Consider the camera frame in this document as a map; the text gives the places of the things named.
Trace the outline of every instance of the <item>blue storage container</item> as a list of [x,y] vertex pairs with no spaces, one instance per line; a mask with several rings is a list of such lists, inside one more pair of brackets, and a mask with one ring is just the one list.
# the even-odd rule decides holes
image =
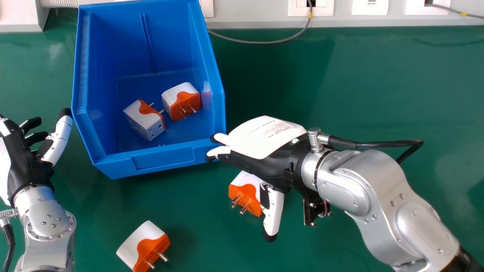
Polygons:
[[[143,99],[161,110],[163,91],[191,82],[202,109],[149,142],[123,109]],[[93,165],[112,179],[204,163],[225,132],[225,96],[198,0],[143,0],[79,8],[72,98]]]

